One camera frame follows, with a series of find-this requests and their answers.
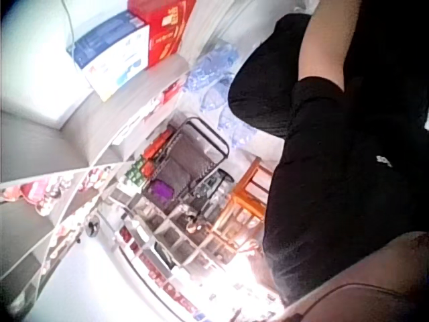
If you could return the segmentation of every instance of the pink product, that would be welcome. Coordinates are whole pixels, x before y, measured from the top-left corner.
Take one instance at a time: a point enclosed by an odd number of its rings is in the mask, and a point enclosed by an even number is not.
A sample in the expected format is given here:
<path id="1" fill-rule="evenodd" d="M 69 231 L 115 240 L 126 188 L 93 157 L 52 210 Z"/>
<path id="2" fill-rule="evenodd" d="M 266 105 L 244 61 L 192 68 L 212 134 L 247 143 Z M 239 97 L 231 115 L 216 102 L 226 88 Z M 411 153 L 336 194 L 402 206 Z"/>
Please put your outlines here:
<path id="1" fill-rule="evenodd" d="M 21 193 L 24 199 L 32 204 L 37 205 L 45 197 L 46 188 L 49 185 L 49 178 L 43 178 L 21 186 Z"/>

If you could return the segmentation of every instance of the bottle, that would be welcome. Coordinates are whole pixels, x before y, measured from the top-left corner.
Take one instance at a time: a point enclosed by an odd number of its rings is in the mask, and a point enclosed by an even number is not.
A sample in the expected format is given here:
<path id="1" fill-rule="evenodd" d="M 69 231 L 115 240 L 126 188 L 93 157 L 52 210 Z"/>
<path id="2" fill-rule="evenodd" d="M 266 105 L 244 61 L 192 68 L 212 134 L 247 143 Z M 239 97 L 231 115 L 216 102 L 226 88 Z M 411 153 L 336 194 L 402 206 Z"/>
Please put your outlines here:
<path id="1" fill-rule="evenodd" d="M 241 122 L 235 129 L 231 139 L 231 147 L 233 149 L 245 146 L 255 136 L 257 129 L 249 124 Z"/>
<path id="2" fill-rule="evenodd" d="M 214 84 L 204 95 L 200 105 L 201 112 L 214 111 L 228 104 L 228 92 L 233 82 L 233 75 L 227 73 L 219 82 Z"/>
<path id="3" fill-rule="evenodd" d="M 233 114 L 233 112 L 231 112 L 231 109 L 228 105 L 225 105 L 221 115 L 219 116 L 217 128 L 219 131 L 225 133 L 229 138 L 232 138 L 234 128 L 238 125 L 239 122 L 241 122 L 240 119 L 238 119 Z"/>
<path id="4" fill-rule="evenodd" d="M 195 93 L 209 86 L 220 79 L 238 58 L 239 53 L 232 45 L 224 43 L 217 46 L 197 62 L 186 79 L 184 89 Z"/>

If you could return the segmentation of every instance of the blue box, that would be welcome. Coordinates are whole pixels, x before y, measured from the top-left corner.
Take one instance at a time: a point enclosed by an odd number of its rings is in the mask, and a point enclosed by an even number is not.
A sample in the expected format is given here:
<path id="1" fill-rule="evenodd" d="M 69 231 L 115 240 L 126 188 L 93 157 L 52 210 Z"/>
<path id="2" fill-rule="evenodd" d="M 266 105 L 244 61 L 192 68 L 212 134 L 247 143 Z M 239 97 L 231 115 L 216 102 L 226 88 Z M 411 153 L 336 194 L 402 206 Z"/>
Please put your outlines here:
<path id="1" fill-rule="evenodd" d="M 71 55 L 72 46 L 67 48 Z M 74 61 L 106 101 L 147 67 L 149 25 L 124 11 L 98 25 L 74 45 Z"/>

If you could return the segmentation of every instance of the cardboard box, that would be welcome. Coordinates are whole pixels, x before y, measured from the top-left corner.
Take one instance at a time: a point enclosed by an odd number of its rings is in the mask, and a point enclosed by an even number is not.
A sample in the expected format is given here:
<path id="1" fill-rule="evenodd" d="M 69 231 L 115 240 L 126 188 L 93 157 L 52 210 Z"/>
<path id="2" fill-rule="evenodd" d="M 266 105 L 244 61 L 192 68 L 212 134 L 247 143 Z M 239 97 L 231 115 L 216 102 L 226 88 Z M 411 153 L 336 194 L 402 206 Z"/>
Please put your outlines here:
<path id="1" fill-rule="evenodd" d="M 72 46 L 67 48 L 71 55 Z M 147 67 L 149 25 L 129 11 L 119 13 L 75 43 L 74 61 L 106 101 Z"/>
<path id="2" fill-rule="evenodd" d="M 128 10 L 150 25 L 149 67 L 177 52 L 196 0 L 129 0 Z"/>

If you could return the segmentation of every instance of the white shelf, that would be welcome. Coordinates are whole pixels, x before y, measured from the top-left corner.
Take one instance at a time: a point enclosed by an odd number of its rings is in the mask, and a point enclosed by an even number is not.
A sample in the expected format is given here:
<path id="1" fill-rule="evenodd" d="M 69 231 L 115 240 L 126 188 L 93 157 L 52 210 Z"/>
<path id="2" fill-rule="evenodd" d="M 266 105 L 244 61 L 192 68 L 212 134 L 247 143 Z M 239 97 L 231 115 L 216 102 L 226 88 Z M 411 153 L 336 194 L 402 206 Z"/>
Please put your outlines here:
<path id="1" fill-rule="evenodd" d="M 88 162 L 60 131 L 1 113 L 1 184 L 14 186 L 48 174 L 83 171 Z"/>
<path id="2" fill-rule="evenodd" d="M 93 93 L 70 117 L 62 133 L 93 166 L 125 124 L 187 71 L 188 63 L 176 54 L 140 72 L 105 103 Z"/>
<path id="3" fill-rule="evenodd" d="M 153 114 L 140 122 L 120 145 L 112 147 L 118 151 L 118 154 L 122 155 L 122 159 L 128 160 L 140 145 L 150 137 L 151 133 L 171 116 L 177 108 L 179 96 L 175 95 L 165 105 L 159 106 Z"/>
<path id="4" fill-rule="evenodd" d="M 4 279 L 49 237 L 54 225 L 49 218 L 40 216 L 34 206 L 23 199 L 0 205 L 0 219 L 0 276 Z"/>
<path id="5" fill-rule="evenodd" d="M 103 155 L 95 163 L 96 167 L 105 167 L 105 166 L 114 166 L 124 162 L 126 159 L 121 158 L 118 153 L 116 153 L 113 147 L 109 147 L 105 150 Z"/>
<path id="6" fill-rule="evenodd" d="M 41 264 L 33 254 L 28 254 L 19 265 L 1 282 L 2 302 L 6 305 L 13 302 L 16 297 L 39 274 Z"/>

